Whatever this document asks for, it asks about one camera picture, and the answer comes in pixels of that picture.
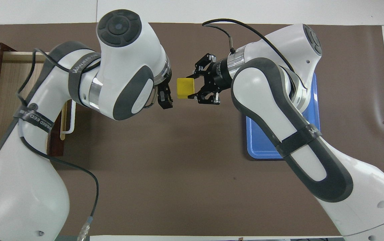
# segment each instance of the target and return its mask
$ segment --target cable connector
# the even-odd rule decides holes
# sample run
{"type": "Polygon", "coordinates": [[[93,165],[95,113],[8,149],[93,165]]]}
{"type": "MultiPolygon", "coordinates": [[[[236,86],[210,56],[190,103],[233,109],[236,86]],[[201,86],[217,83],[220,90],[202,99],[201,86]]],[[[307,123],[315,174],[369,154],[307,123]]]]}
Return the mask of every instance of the cable connector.
{"type": "Polygon", "coordinates": [[[85,241],[86,237],[88,236],[89,228],[92,223],[92,217],[88,217],[88,220],[83,225],[82,230],[80,231],[79,235],[77,236],[77,241],[85,241]]]}

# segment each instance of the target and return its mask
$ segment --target blue tray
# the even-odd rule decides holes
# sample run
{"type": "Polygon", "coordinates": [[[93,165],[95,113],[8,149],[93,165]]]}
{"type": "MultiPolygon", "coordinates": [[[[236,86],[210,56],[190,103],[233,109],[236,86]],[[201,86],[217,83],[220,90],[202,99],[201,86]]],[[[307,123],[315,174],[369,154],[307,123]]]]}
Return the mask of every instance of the blue tray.
{"type": "MultiPolygon", "coordinates": [[[[302,113],[308,122],[314,124],[320,130],[320,118],[317,100],[317,79],[314,74],[311,84],[311,100],[308,107],[302,113]]],[[[247,149],[250,156],[256,159],[282,159],[275,147],[262,131],[262,129],[249,117],[247,123],[247,149]]]]}

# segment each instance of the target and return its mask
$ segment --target velcro strap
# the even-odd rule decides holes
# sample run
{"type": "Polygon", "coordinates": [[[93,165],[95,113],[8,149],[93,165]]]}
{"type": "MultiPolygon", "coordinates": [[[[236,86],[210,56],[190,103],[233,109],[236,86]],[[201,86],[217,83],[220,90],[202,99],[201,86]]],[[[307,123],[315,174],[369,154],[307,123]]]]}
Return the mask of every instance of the velcro strap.
{"type": "Polygon", "coordinates": [[[24,121],[37,126],[47,133],[51,132],[51,129],[54,126],[54,123],[50,119],[46,118],[46,116],[24,105],[19,107],[13,117],[23,119],[24,121]]]}
{"type": "Polygon", "coordinates": [[[97,52],[92,52],[86,55],[83,55],[74,65],[71,67],[68,73],[68,93],[70,94],[71,99],[76,103],[80,103],[85,106],[80,99],[80,81],[82,80],[83,70],[86,69],[93,61],[101,58],[101,54],[97,52]]]}
{"type": "Polygon", "coordinates": [[[281,157],[285,157],[321,135],[321,132],[315,125],[309,124],[284,139],[280,144],[275,146],[275,149],[280,153],[281,157]]]}

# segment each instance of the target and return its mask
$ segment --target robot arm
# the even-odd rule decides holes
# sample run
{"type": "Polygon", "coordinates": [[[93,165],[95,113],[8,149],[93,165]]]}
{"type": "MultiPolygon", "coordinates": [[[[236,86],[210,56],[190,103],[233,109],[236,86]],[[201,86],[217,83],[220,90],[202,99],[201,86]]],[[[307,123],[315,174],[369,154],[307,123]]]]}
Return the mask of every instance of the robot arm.
{"type": "Polygon", "coordinates": [[[201,89],[189,97],[199,102],[212,92],[216,98],[231,87],[235,107],[261,127],[345,240],[384,241],[384,173],[334,149],[301,114],[308,105],[311,76],[321,56],[315,33],[296,24],[269,34],[268,39],[295,72],[258,41],[219,62],[212,61],[203,74],[207,92],[201,89]]]}
{"type": "Polygon", "coordinates": [[[144,107],[155,85],[159,103],[172,107],[169,59],[147,22],[128,10],[112,11],[99,22],[97,36],[101,55],[79,42],[60,44],[49,53],[52,62],[45,61],[16,113],[19,120],[0,144],[2,241],[53,241],[65,223],[69,198],[62,179],[47,158],[20,138],[46,153],[48,132],[66,101],[122,120],[144,107]]]}

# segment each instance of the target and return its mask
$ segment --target yellow cube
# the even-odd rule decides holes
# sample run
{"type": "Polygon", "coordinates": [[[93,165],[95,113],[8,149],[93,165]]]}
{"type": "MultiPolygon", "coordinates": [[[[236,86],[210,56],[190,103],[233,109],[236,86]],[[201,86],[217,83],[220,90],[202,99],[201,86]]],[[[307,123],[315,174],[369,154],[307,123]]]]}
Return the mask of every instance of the yellow cube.
{"type": "Polygon", "coordinates": [[[195,82],[193,78],[177,79],[177,98],[187,99],[188,95],[195,93],[195,82]]]}

